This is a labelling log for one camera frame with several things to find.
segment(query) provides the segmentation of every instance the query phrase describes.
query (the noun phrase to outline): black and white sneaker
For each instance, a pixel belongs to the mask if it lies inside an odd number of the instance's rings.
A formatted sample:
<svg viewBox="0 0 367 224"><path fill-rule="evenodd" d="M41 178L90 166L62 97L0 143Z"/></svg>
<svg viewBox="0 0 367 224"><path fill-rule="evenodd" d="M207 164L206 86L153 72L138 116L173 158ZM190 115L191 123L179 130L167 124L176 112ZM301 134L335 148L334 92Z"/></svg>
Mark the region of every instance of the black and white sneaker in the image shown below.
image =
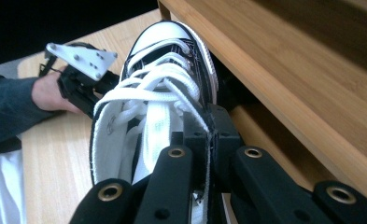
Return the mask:
<svg viewBox="0 0 367 224"><path fill-rule="evenodd" d="M209 51L190 27L175 21L149 26L134 43L119 85L94 108L93 183L119 178L134 184L151 174L172 132L183 130L183 112L209 133L200 110L216 103L217 90Z"/></svg>

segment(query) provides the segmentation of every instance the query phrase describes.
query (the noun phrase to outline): blue sleeve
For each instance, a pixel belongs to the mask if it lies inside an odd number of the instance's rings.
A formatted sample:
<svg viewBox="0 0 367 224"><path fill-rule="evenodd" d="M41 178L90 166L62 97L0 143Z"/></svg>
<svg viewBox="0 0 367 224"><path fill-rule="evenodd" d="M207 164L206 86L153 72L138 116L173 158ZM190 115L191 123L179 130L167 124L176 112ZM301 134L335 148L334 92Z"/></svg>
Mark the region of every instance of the blue sleeve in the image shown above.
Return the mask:
<svg viewBox="0 0 367 224"><path fill-rule="evenodd" d="M54 113L32 101L36 77L7 79L0 76L0 142L22 133Z"/></svg>

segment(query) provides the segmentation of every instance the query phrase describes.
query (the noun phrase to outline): sneaker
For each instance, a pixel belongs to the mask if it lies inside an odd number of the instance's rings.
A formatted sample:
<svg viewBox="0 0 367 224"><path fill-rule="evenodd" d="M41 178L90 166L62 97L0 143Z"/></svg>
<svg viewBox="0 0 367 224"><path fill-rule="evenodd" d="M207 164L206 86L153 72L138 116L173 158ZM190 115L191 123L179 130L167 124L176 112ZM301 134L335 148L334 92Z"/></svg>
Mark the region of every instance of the sneaker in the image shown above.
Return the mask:
<svg viewBox="0 0 367 224"><path fill-rule="evenodd" d="M209 51L190 27L175 21L149 26L134 43L120 83L94 108L93 184L109 178L134 184L151 174L172 132L182 132L183 112L209 133L202 111L217 102L217 90Z"/></svg>

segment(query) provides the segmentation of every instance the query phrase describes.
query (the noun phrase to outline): white shoelace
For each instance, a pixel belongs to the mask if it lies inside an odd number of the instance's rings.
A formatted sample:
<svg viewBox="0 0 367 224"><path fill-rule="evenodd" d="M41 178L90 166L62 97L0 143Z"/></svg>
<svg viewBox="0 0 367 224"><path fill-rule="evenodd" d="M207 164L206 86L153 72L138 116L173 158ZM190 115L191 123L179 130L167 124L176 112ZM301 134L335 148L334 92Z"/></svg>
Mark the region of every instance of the white shoelace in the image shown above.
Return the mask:
<svg viewBox="0 0 367 224"><path fill-rule="evenodd" d="M143 69L132 72L134 64L139 63L143 57L156 49L172 44L180 46L185 54L190 54L189 46L178 39L164 40L138 52L127 65L129 77L108 92L94 108L94 114L96 114L103 103L124 102L121 111L117 111L111 127L108 127L112 130L118 130L121 124L133 118L140 120L138 126L126 133L125 142L120 143L128 145L136 141L134 136L142 133L141 154L133 184L152 173L161 150L170 145L171 132L182 131L183 112L191 112L203 129L209 132L205 121L188 98L198 102L200 90L189 75L191 65L185 57L169 52L152 63L144 65ZM171 81L172 79L182 83L189 96L185 95Z"/></svg>

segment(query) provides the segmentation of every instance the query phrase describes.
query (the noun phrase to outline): wooden board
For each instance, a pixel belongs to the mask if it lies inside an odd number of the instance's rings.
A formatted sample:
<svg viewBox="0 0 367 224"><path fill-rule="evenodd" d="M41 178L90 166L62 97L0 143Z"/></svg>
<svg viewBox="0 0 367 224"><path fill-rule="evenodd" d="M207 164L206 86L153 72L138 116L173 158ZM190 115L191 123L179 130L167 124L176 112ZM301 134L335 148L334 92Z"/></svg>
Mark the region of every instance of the wooden board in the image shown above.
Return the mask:
<svg viewBox="0 0 367 224"><path fill-rule="evenodd" d="M367 196L367 13L340 1L160 0L340 181Z"/></svg>
<svg viewBox="0 0 367 224"><path fill-rule="evenodd" d="M160 13L154 10L75 41L117 52L119 58L110 70L119 74L139 34L159 20ZM41 63L45 63L42 52L25 59L19 65L19 77L37 76ZM22 135L28 223L68 223L92 187L91 124L87 116L65 113L45 120Z"/></svg>

